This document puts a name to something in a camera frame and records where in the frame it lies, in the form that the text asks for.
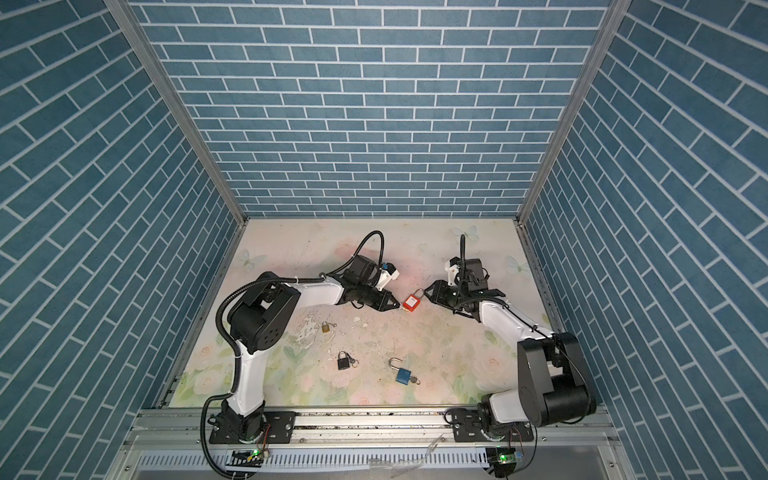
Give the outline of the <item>red padlock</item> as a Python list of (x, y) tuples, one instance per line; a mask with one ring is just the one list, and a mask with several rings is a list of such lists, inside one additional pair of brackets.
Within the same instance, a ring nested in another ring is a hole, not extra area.
[(416, 290), (402, 302), (402, 308), (408, 312), (414, 312), (421, 303), (423, 296), (424, 291), (422, 289)]

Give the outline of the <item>black padlock with key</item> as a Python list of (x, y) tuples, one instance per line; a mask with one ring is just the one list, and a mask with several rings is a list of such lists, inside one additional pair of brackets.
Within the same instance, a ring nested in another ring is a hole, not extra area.
[(337, 355), (337, 369), (344, 371), (350, 368), (356, 368), (358, 360), (353, 358), (348, 352), (340, 351)]

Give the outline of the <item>blue padlock with key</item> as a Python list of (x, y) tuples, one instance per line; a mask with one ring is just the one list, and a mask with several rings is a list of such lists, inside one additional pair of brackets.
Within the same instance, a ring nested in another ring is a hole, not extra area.
[(395, 381), (402, 385), (419, 385), (420, 380), (412, 374), (412, 372), (403, 367), (403, 360), (397, 357), (392, 357), (388, 361), (389, 367), (395, 371)]

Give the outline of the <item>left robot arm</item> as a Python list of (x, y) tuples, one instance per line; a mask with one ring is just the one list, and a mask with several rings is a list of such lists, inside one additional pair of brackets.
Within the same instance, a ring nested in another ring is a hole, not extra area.
[(343, 269), (317, 278), (282, 278), (262, 273), (233, 292), (220, 305), (217, 329), (234, 348), (236, 374), (226, 405), (248, 417), (265, 402), (263, 387), (269, 350), (282, 338), (297, 309), (352, 302), (379, 312), (396, 310), (400, 303), (386, 289), (397, 279), (392, 263), (378, 264), (357, 255)]

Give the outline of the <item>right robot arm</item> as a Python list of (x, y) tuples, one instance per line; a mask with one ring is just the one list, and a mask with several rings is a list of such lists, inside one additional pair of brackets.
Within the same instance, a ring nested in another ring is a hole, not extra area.
[(553, 332), (514, 309), (503, 292), (488, 287), (489, 274), (480, 260), (454, 257), (445, 269), (448, 278), (435, 281), (425, 296), (476, 320), (517, 349), (517, 386), (480, 403), (488, 424), (571, 424), (596, 411), (591, 375), (573, 334)]

